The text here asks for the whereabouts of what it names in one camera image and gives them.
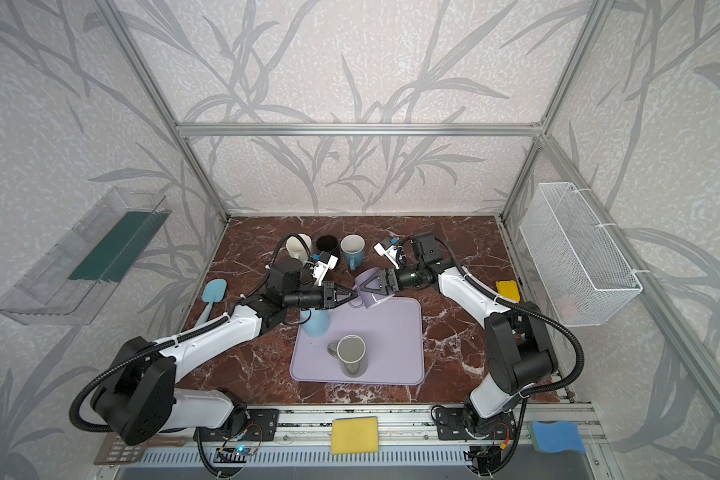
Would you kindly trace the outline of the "blue polka dot mug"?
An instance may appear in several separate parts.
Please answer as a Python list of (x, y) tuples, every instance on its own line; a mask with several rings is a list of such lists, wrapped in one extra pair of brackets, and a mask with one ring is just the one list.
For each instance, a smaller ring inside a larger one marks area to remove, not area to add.
[(365, 258), (365, 240), (357, 234), (346, 235), (340, 242), (340, 249), (350, 271), (355, 271)]

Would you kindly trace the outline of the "lavender mug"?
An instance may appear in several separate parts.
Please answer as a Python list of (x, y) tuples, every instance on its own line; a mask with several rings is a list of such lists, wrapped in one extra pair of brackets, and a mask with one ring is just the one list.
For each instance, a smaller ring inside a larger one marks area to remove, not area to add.
[(355, 290), (359, 298), (356, 307), (362, 306), (370, 309), (393, 298), (393, 294), (389, 293), (382, 285), (381, 273), (382, 271), (378, 267), (372, 267), (355, 278)]

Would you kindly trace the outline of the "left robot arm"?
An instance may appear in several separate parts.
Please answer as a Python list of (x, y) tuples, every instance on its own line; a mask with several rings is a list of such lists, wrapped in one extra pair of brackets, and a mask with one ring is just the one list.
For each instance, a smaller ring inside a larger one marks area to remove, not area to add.
[(157, 341), (141, 336), (127, 341), (110, 367), (72, 400), (71, 425), (84, 432), (114, 432), (136, 445), (165, 431), (228, 424), (241, 401), (218, 390), (182, 389), (178, 382), (225, 351), (267, 334), (291, 310), (331, 310), (357, 298), (357, 291), (333, 281), (304, 282), (303, 272), (317, 267), (315, 261), (272, 258), (252, 291), (227, 312)]

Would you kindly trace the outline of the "grey mug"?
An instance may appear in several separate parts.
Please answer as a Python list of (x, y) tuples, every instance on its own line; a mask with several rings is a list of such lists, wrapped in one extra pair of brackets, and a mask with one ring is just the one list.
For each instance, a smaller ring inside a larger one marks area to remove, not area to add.
[(362, 337), (346, 335), (327, 346), (328, 353), (339, 361), (340, 369), (349, 378), (362, 376), (367, 369), (367, 346)]

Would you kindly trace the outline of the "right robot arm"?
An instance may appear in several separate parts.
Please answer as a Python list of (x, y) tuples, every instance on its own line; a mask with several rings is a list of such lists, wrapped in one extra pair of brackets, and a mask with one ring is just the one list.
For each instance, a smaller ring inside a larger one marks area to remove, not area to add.
[[(515, 302), (479, 281), (459, 261), (453, 248), (432, 232), (404, 239), (392, 237), (374, 246), (392, 266), (359, 289), (384, 296), (431, 287), (464, 309), (483, 328), (487, 373), (464, 401), (464, 422), (472, 430), (494, 422), (536, 394), (562, 389), (579, 378), (585, 354), (581, 342), (560, 322), (532, 302)], [(542, 385), (558, 368), (549, 330), (573, 347), (575, 363), (561, 380)]]

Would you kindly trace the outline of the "white faceted mug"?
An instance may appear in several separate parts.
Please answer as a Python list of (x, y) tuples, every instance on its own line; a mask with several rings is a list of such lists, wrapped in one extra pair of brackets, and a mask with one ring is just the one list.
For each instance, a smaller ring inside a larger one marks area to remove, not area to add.
[(304, 233), (292, 235), (286, 241), (286, 249), (291, 258), (305, 264), (312, 256), (311, 237)]

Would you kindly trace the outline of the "black mug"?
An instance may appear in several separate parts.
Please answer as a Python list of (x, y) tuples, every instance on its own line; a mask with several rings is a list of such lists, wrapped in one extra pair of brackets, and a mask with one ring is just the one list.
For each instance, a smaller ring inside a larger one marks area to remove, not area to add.
[(315, 242), (315, 247), (319, 253), (329, 253), (332, 256), (340, 257), (340, 242), (333, 235), (323, 235)]

